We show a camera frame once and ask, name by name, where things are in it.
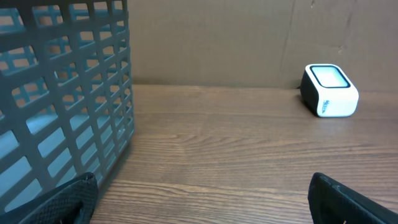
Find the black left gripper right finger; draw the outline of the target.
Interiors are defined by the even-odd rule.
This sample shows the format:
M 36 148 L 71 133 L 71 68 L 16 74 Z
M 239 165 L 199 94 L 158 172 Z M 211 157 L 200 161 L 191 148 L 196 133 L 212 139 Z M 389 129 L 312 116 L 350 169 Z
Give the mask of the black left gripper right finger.
M 395 212 L 320 172 L 312 176 L 308 203 L 316 224 L 397 223 Z

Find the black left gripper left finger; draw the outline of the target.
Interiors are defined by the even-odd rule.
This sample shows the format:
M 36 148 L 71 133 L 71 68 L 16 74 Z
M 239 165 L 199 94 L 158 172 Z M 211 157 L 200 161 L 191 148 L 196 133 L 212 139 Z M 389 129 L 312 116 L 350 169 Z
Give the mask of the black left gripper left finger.
M 1 223 L 89 223 L 98 200 L 98 183 L 86 172 L 1 215 Z

